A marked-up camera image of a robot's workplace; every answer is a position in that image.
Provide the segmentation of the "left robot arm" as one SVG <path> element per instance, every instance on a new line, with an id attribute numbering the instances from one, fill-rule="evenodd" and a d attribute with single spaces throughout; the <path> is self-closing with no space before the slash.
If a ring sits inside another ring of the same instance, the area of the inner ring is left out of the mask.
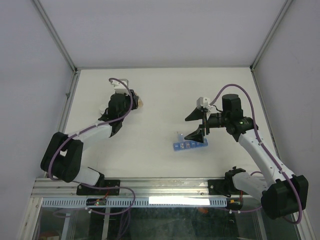
<path id="1" fill-rule="evenodd" d="M 139 96 L 130 93 L 114 93 L 102 116 L 93 128 L 77 133 L 56 132 L 44 153 L 40 168 L 66 183 L 77 182 L 87 185 L 93 194 L 100 194 L 105 188 L 104 175 L 82 165 L 83 152 L 103 140 L 113 137 L 123 126 L 123 116 L 129 110 L 139 107 Z"/>

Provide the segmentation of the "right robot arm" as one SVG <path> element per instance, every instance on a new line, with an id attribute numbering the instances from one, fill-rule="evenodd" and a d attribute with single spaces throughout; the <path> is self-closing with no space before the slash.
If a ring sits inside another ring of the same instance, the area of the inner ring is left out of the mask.
<path id="1" fill-rule="evenodd" d="M 251 156 L 264 177 L 260 180 L 243 168 L 233 167 L 225 173 L 223 182 L 214 187 L 215 191 L 228 198 L 241 191 L 249 194 L 260 201 L 262 209 L 272 220 L 293 213 L 301 217 L 307 203 L 308 180 L 303 175 L 295 175 L 264 144 L 254 120 L 244 116 L 237 94 L 222 96 L 221 111 L 213 113 L 212 108 L 208 98 L 197 100 L 196 108 L 185 121 L 201 120 L 202 123 L 185 140 L 203 144 L 211 129 L 225 128 Z"/>

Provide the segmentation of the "blue weekly pill organizer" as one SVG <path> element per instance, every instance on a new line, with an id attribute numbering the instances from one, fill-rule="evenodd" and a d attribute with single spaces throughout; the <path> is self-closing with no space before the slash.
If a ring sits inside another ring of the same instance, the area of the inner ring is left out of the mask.
<path id="1" fill-rule="evenodd" d="M 205 138 L 204 143 L 196 142 L 193 140 L 185 140 L 182 133 L 177 133 L 177 141 L 172 144 L 175 152 L 204 148 L 208 146 L 208 140 Z"/>

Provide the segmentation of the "clear bottle orange pills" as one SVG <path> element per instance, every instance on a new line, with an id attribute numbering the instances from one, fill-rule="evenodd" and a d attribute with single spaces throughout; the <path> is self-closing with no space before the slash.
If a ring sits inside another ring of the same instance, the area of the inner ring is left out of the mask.
<path id="1" fill-rule="evenodd" d="M 144 103 L 143 103 L 143 101 L 139 98 L 139 99 L 137 100 L 137 102 L 136 102 L 136 105 L 137 105 L 137 108 L 142 108 L 143 105 L 144 105 Z"/>

